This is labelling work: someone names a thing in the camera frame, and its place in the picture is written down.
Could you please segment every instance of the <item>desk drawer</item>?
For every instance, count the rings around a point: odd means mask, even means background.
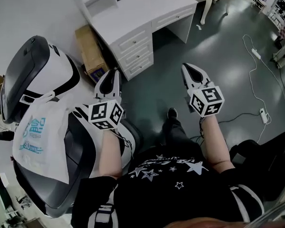
[[[147,43],[141,45],[129,54],[125,55],[122,59],[119,59],[119,64],[123,70],[127,70],[152,52],[153,44],[152,40],[149,40]]]
[[[171,12],[168,14],[165,14],[163,16],[160,16],[159,18],[152,21],[152,32],[155,32],[175,21],[178,21],[188,15],[191,15],[195,12],[195,6],[187,7],[185,9],[179,10],[177,12]]]
[[[131,68],[127,69],[124,74],[128,80],[140,74],[142,71],[153,65],[153,53],[144,57],[139,63],[135,64]]]
[[[113,43],[112,49],[118,59],[152,39],[151,23],[147,23]]]

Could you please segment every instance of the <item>white star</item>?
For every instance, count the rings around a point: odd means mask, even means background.
[[[141,166],[141,167],[137,167],[137,168],[135,168],[134,171],[130,172],[129,174],[132,174],[132,173],[135,172],[136,177],[138,177],[139,173],[140,173],[141,171],[143,171],[143,170],[146,170],[146,168],[144,168],[144,167],[142,167],[142,166]]]
[[[153,172],[153,169],[151,171],[143,171],[143,174],[144,174],[144,176],[142,177],[142,179],[147,177],[150,181],[153,180],[154,176],[158,176],[157,173]]]
[[[176,170],[176,168],[175,168],[175,166],[173,166],[173,167],[170,167],[169,170],[172,171],[172,172],[174,172],[174,171]]]
[[[181,188],[184,187],[184,185],[182,184],[182,182],[176,182],[175,187],[178,188],[178,189],[181,189]]]
[[[208,171],[208,169],[206,169],[205,167],[203,167],[203,162],[198,162],[198,163],[189,163],[187,162],[186,163],[188,166],[190,166],[189,170],[187,170],[187,172],[190,172],[190,171],[195,171],[198,175],[201,175],[201,170],[202,169],[205,169]]]

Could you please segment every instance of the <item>shoe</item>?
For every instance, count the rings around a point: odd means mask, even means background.
[[[172,117],[175,117],[177,119],[177,111],[174,108],[170,108],[167,113],[168,119],[171,119]]]

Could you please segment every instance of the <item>white plastic bag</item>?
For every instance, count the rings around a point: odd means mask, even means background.
[[[13,157],[25,169],[68,184],[64,137],[72,96],[49,101],[49,92],[30,105],[15,132]]]

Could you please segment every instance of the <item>dark green floor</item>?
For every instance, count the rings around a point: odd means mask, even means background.
[[[124,83],[122,97],[127,118],[143,133],[144,149],[154,144],[170,107],[177,109],[188,137],[199,135],[199,116],[189,112],[184,99],[183,62],[203,68],[220,87],[225,104],[217,115],[219,121],[244,112],[258,114],[263,107],[251,91],[248,73],[255,64],[245,50],[242,37],[248,34],[252,38],[264,62],[279,77],[279,70],[269,62],[272,53],[277,51],[273,40],[278,30],[269,18],[258,14],[259,10],[250,7],[245,0],[232,1],[227,16],[225,3],[226,0],[219,0],[212,5],[202,30],[196,24],[199,24],[204,4],[198,5],[186,44],[165,28],[154,33],[154,65]],[[257,65],[258,70],[252,73],[255,93],[265,100],[272,117],[259,142],[265,143],[285,131],[285,100],[270,72],[260,61]],[[282,76],[285,81],[285,67]],[[264,127],[260,116],[250,115],[220,126],[229,148],[247,139],[257,141]]]

